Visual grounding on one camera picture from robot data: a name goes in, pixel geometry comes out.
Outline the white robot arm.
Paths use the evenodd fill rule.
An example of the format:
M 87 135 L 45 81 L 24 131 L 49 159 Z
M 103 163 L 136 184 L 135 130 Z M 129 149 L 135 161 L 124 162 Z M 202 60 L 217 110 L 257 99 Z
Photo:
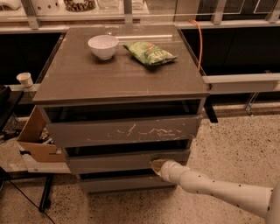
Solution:
M 164 181 L 187 193 L 213 196 L 263 218 L 266 224 L 280 224 L 280 183 L 269 188 L 221 181 L 170 159 L 155 159 L 150 165 Z

